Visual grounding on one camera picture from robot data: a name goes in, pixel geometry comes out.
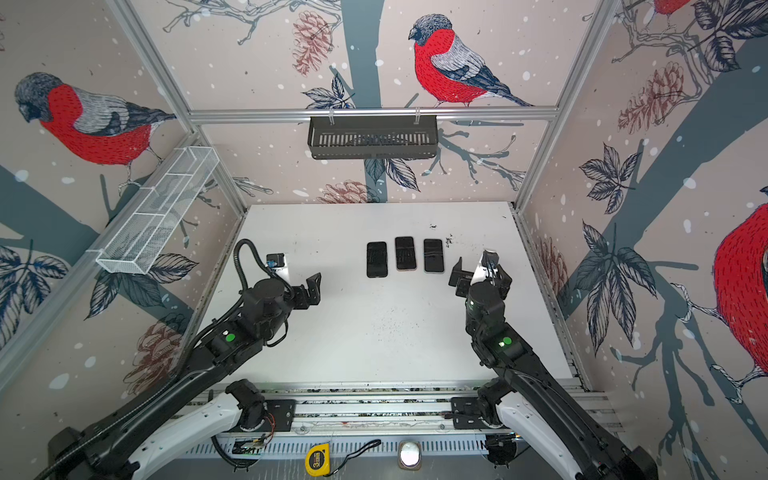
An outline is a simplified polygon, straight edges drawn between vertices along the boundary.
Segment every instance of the black smartphone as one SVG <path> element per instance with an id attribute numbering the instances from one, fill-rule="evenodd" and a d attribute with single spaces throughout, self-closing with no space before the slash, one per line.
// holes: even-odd
<path id="1" fill-rule="evenodd" d="M 387 276 L 389 271 L 386 268 L 386 242 L 368 243 L 366 266 L 368 278 Z"/>
<path id="2" fill-rule="evenodd" d="M 424 239 L 424 271 L 445 272 L 445 264 L 442 261 L 442 240 L 439 238 Z"/>
<path id="3" fill-rule="evenodd" d="M 416 270 L 416 248 L 413 237 L 395 238 L 395 259 L 397 270 Z"/>

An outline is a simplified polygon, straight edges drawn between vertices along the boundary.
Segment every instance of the wall-mounted shelf basket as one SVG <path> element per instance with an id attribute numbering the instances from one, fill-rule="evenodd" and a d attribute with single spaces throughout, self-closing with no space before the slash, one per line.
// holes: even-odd
<path id="1" fill-rule="evenodd" d="M 155 185 L 142 187 L 149 193 L 96 259 L 106 271 L 146 274 L 219 164 L 211 147 L 177 152 L 168 172 Z"/>
<path id="2" fill-rule="evenodd" d="M 437 116 L 312 117 L 307 144 L 312 158 L 433 158 Z"/>

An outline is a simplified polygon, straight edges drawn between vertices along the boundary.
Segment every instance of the black wire basket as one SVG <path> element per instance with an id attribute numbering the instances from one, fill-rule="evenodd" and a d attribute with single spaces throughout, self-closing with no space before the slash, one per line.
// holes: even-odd
<path id="1" fill-rule="evenodd" d="M 307 144 L 312 158 L 433 158 L 437 155 L 437 117 L 312 117 Z"/>

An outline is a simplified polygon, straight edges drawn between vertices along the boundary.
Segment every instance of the tape measure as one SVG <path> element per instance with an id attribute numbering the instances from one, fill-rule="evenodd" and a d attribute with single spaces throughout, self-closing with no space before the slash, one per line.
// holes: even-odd
<path id="1" fill-rule="evenodd" d="M 322 477 L 331 472 L 330 444 L 313 446 L 304 460 L 306 472 L 313 477 Z"/>

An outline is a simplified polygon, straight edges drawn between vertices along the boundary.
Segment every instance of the white tabletop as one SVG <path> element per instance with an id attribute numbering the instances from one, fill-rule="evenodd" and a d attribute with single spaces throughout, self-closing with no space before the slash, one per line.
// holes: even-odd
<path id="1" fill-rule="evenodd" d="M 417 270 L 396 269 L 395 237 L 414 238 Z M 464 331 L 464 299 L 448 285 L 458 258 L 463 257 L 464 270 L 474 271 L 484 248 L 498 252 L 513 280 L 505 301 L 507 322 L 553 377 L 571 378 L 504 202 L 253 205 L 241 238 L 251 239 L 263 260 L 268 253 L 285 253 L 293 285 L 321 272 L 322 300 L 308 310 L 294 310 L 288 337 L 254 356 L 228 382 L 428 387 L 478 385 L 493 378 L 490 369 L 478 364 Z M 425 238 L 443 240 L 443 274 L 424 271 Z M 366 276 L 366 246 L 376 241 L 387 242 L 385 278 Z M 250 285 L 266 278 L 247 247 L 240 259 Z M 230 256 L 201 328 L 225 312 L 239 290 Z"/>

